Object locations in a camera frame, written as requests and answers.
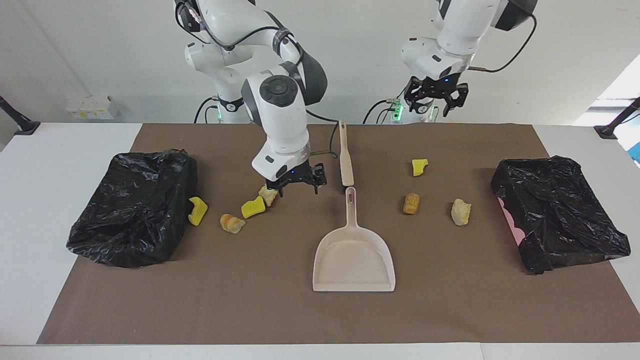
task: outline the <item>wall socket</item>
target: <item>wall socket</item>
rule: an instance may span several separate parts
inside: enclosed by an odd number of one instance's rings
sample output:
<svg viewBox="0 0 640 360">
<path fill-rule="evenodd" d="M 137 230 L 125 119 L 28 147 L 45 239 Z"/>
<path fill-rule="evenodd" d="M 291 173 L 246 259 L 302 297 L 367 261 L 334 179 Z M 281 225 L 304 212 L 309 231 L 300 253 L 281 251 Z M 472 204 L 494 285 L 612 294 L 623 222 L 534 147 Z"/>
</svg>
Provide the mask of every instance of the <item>wall socket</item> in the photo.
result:
<svg viewBox="0 0 640 360">
<path fill-rule="evenodd" d="M 67 113 L 76 120 L 113 120 L 118 108 L 110 96 L 67 99 Z"/>
</svg>

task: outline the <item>plastic bag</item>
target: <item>plastic bag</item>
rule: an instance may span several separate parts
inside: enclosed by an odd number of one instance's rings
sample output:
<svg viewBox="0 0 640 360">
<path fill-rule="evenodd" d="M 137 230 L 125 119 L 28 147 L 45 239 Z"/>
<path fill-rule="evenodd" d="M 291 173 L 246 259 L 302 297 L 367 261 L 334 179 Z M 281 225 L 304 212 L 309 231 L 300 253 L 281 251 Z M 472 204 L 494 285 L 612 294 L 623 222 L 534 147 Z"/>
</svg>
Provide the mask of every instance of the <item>plastic bag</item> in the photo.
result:
<svg viewBox="0 0 640 360">
<path fill-rule="evenodd" d="M 575 161 L 502 160 L 491 181 L 522 263 L 535 273 L 631 254 Z"/>
<path fill-rule="evenodd" d="M 124 268 L 168 260 L 184 234 L 197 182 L 196 161 L 186 151 L 114 156 L 67 248 Z"/>
</svg>

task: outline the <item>white table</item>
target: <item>white table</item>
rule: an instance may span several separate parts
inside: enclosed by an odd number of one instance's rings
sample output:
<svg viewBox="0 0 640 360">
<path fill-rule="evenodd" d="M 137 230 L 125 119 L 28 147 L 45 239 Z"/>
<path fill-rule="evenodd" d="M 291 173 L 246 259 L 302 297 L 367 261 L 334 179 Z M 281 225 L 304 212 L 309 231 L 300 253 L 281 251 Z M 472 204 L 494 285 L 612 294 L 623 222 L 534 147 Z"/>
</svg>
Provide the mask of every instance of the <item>white table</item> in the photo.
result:
<svg viewBox="0 0 640 360">
<path fill-rule="evenodd" d="M 633 359 L 632 344 L 35 346 L 76 256 L 64 244 L 110 159 L 140 124 L 42 124 L 0 152 L 0 359 Z M 590 127 L 535 126 L 550 155 L 573 158 L 616 227 L 640 246 L 640 168 Z M 636 307 L 640 254 L 612 261 Z"/>
</svg>

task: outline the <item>dustpan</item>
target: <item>dustpan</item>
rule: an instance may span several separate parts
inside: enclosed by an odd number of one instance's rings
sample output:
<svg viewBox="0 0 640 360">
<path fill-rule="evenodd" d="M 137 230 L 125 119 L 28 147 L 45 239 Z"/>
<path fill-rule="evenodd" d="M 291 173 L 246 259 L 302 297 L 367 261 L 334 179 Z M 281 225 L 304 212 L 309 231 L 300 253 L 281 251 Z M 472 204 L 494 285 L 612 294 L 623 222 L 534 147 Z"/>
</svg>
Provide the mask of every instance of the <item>dustpan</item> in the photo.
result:
<svg viewBox="0 0 640 360">
<path fill-rule="evenodd" d="M 314 291 L 393 291 L 391 253 L 378 234 L 358 226 L 353 187 L 346 190 L 346 204 L 346 226 L 328 233 L 316 250 Z"/>
</svg>

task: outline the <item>sponge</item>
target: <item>sponge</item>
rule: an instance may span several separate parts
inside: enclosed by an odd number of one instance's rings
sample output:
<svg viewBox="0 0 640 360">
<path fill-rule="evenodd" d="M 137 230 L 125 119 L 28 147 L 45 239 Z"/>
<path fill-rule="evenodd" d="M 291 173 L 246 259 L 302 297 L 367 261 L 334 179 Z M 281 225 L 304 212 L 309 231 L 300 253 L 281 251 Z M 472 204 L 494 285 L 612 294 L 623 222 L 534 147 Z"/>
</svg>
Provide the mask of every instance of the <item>sponge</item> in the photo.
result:
<svg viewBox="0 0 640 360">
<path fill-rule="evenodd" d="M 207 212 L 207 209 L 209 209 L 209 207 L 207 204 L 205 204 L 204 201 L 202 201 L 201 198 L 197 196 L 190 197 L 189 201 L 191 201 L 191 203 L 193 204 L 193 210 L 191 211 L 191 214 L 187 216 L 187 218 L 189 218 L 189 222 L 191 223 L 191 225 L 198 226 L 200 225 L 202 217 Z"/>
<path fill-rule="evenodd" d="M 261 196 L 258 196 L 253 201 L 247 201 L 242 205 L 241 211 L 244 218 L 250 218 L 256 214 L 263 213 L 267 210 L 264 206 L 264 200 Z"/>
<path fill-rule="evenodd" d="M 413 165 L 413 176 L 420 176 L 424 173 L 424 167 L 429 165 L 429 161 L 427 159 L 413 159 L 411 164 Z"/>
</svg>

